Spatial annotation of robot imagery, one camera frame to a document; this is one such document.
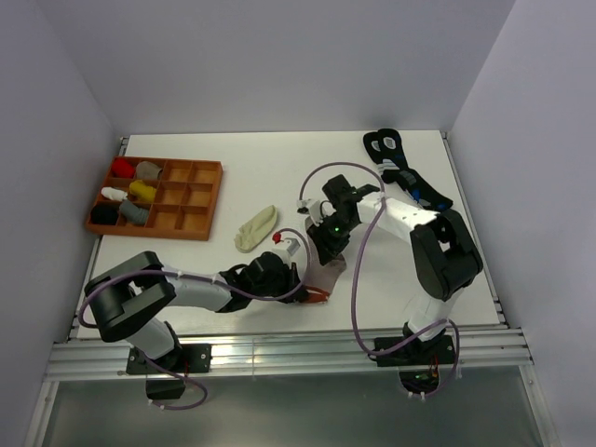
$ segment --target white sock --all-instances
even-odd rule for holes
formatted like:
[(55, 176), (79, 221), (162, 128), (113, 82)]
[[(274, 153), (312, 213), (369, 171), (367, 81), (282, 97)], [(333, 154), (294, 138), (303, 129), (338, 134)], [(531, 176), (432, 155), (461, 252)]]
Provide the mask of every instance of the white sock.
[(109, 200), (115, 200), (117, 202), (121, 202), (125, 200), (129, 195), (126, 191), (122, 191), (121, 189), (115, 189), (110, 186), (102, 188), (102, 196)]

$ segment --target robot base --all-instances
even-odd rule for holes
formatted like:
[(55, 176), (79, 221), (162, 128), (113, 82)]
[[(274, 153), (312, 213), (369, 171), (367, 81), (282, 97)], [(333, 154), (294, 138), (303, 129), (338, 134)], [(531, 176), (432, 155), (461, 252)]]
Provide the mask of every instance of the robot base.
[[(391, 346), (401, 342), (404, 337), (379, 337), (374, 339), (374, 350), (389, 349)], [(420, 351), (413, 351), (409, 346), (398, 349), (388, 356), (372, 359), (379, 368), (396, 366), (425, 366), (437, 361), (440, 365), (453, 364), (455, 360), (455, 348), (451, 335), (443, 334), (438, 340), (433, 339), (431, 348)]]
[[(211, 363), (211, 345), (182, 345), (180, 360), (169, 368), (174, 373), (208, 373)], [(161, 374), (147, 364), (139, 349), (133, 347), (127, 363), (128, 375)]]

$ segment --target beige sock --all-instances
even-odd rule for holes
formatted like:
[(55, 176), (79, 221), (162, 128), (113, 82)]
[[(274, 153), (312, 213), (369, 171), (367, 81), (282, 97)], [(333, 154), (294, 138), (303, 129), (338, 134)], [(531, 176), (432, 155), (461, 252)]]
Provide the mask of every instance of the beige sock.
[(248, 253), (267, 237), (278, 221), (278, 210), (271, 205), (239, 228), (234, 242), (238, 251)]

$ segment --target yellow sock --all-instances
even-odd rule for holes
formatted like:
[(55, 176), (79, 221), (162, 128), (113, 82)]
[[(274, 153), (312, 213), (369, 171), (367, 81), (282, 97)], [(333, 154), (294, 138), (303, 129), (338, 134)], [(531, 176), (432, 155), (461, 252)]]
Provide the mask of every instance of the yellow sock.
[(157, 190), (153, 186), (145, 184), (142, 180), (132, 182), (129, 188), (130, 193), (143, 202), (153, 202), (156, 199)]

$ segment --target wooden tray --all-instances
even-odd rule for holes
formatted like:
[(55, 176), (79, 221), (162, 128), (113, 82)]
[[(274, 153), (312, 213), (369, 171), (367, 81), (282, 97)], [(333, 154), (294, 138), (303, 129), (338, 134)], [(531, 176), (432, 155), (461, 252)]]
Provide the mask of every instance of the wooden tray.
[[(222, 182), (222, 164), (219, 161), (180, 160), (169, 158), (145, 158), (116, 156), (113, 161), (124, 159), (137, 166), (150, 161), (162, 168), (159, 180), (143, 180), (157, 189), (153, 203), (140, 201), (129, 193), (129, 200), (136, 206), (149, 210), (145, 226), (134, 225), (120, 214), (116, 225), (94, 224), (87, 217), (85, 227), (98, 235), (163, 237), (170, 239), (208, 240), (215, 212), (215, 204)], [(112, 173), (111, 165), (104, 186), (129, 191), (135, 179), (122, 179)], [(93, 206), (113, 206), (116, 210), (121, 202), (108, 200), (98, 193)]]

